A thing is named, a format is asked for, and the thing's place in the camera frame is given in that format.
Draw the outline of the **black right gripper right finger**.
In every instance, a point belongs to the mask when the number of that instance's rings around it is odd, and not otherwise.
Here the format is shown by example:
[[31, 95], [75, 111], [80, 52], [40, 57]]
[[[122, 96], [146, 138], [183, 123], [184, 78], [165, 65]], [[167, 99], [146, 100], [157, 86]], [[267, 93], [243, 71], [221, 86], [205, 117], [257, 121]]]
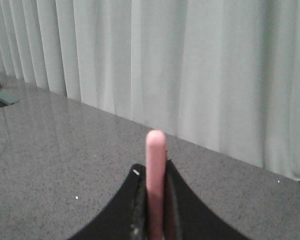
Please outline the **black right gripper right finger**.
[[171, 160], [165, 169], [163, 236], [165, 240], [249, 239], [200, 200]]

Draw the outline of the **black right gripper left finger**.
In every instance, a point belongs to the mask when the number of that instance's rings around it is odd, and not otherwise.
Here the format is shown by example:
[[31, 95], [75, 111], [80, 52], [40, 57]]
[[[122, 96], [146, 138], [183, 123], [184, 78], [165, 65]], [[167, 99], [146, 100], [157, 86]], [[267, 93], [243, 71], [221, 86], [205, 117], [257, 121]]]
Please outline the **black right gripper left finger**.
[[104, 209], [71, 240], [145, 240], [147, 238], [146, 168], [133, 164]]

